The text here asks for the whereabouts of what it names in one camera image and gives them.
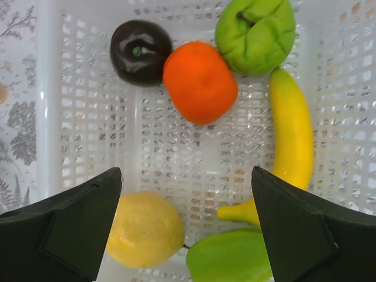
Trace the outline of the wrinkled green fruit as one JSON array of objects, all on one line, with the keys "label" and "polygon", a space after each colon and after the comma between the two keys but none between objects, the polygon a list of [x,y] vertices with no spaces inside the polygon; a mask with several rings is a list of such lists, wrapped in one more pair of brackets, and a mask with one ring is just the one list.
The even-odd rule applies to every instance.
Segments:
[{"label": "wrinkled green fruit", "polygon": [[230,69],[248,76],[280,66],[295,37],[296,20],[289,1],[231,1],[215,29],[217,48]]}]

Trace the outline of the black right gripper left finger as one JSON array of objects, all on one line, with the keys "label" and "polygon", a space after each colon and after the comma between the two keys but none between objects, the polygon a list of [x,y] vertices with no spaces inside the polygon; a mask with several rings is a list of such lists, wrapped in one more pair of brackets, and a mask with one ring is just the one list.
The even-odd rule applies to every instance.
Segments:
[{"label": "black right gripper left finger", "polygon": [[1,214],[1,281],[95,281],[122,189],[120,168]]}]

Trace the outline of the yellow toy lemon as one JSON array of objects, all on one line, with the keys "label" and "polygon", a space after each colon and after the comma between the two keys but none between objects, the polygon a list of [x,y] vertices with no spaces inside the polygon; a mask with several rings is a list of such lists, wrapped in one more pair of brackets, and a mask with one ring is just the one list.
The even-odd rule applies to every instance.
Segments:
[{"label": "yellow toy lemon", "polygon": [[179,212],[152,191],[121,195],[106,245],[108,255],[129,268],[148,268],[171,258],[184,245]]}]

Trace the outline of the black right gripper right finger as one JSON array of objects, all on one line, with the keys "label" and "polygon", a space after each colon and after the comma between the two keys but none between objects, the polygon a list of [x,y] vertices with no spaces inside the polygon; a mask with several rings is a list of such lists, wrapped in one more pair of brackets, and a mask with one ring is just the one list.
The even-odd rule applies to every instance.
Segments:
[{"label": "black right gripper right finger", "polygon": [[251,185],[275,281],[375,281],[375,216],[261,167],[253,168]]}]

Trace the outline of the orange toy fruit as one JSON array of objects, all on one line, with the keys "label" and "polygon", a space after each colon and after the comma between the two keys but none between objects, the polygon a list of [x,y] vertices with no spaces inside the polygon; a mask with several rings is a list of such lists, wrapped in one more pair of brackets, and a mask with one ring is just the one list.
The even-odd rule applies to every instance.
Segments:
[{"label": "orange toy fruit", "polygon": [[200,41],[171,53],[163,67],[163,83],[178,112],[195,125],[215,122],[238,95],[237,82],[222,56]]}]

